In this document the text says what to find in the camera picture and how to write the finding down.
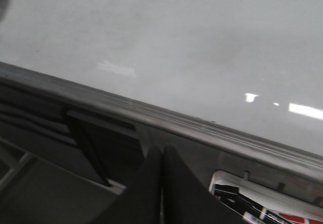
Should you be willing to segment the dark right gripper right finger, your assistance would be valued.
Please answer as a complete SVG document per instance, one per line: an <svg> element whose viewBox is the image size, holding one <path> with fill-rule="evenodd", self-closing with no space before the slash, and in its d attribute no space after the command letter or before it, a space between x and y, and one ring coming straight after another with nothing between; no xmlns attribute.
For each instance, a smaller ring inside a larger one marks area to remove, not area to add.
<svg viewBox="0 0 323 224"><path fill-rule="evenodd" d="M212 196L173 146L163 152L165 223L242 223L241 215Z"/></svg>

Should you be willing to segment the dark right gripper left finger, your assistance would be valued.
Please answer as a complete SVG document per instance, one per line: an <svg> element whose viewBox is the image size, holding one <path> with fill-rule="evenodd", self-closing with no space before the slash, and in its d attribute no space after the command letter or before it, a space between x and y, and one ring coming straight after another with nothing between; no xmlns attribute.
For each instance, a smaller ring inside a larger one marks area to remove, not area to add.
<svg viewBox="0 0 323 224"><path fill-rule="evenodd" d="M162 152L151 147L126 189L90 223L160 223Z"/></svg>

